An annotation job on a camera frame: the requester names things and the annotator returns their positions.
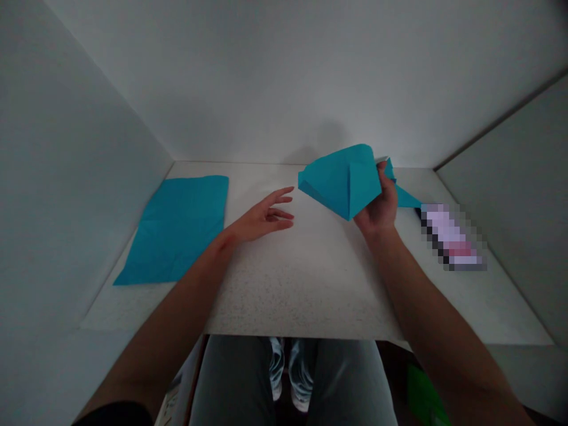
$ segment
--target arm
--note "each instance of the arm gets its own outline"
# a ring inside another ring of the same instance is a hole
[[[471,327],[432,284],[394,227],[395,185],[379,165],[382,193],[355,217],[404,337],[453,424],[533,424]]]
[[[79,418],[116,401],[139,402],[156,418],[167,387],[203,333],[237,246],[293,225],[291,214],[271,208],[290,202],[283,195],[292,190],[271,193],[217,236],[134,335]]]

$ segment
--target gray pants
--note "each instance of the gray pants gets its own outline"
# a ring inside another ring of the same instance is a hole
[[[397,424],[374,341],[312,340],[306,346],[314,377],[308,426]],[[274,425],[271,359],[268,338],[212,335],[190,425]]]

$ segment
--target black sleeve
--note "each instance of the black sleeve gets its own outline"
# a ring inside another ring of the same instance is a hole
[[[153,424],[152,417],[144,405],[121,401],[91,411],[73,426],[153,426]]]

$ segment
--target finger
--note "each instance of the finger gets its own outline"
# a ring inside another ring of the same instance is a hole
[[[287,213],[285,211],[282,211],[280,209],[268,209],[268,211],[266,212],[266,215],[268,217],[278,216],[278,217],[281,217],[281,218],[284,218],[284,219],[294,219],[294,215]]]
[[[267,234],[275,231],[282,231],[294,226],[294,222],[288,220],[277,220],[276,222],[270,222],[265,224]]]
[[[274,201],[274,204],[281,204],[283,202],[290,202],[292,201],[292,197],[278,197],[276,198],[276,201]]]
[[[276,202],[277,198],[282,197],[282,195],[292,192],[294,190],[293,186],[288,186],[287,188],[278,189],[271,194],[268,194],[267,197],[264,198],[260,203],[265,206],[266,208],[270,207]]]
[[[386,162],[380,162],[377,164],[377,170],[379,171],[380,187],[382,189],[383,196],[385,199],[396,199],[396,188],[395,183],[386,177],[385,174]]]

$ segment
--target hand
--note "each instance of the hand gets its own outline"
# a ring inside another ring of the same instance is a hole
[[[386,162],[377,165],[382,192],[354,217],[365,238],[395,228],[398,195],[395,183],[385,175],[385,167]]]
[[[232,223],[226,231],[233,235],[238,242],[254,241],[274,231],[291,228],[294,225],[291,219],[294,216],[285,211],[272,208],[274,204],[292,201],[292,197],[283,196],[292,192],[293,186],[274,191],[258,204],[253,205],[249,211]]]

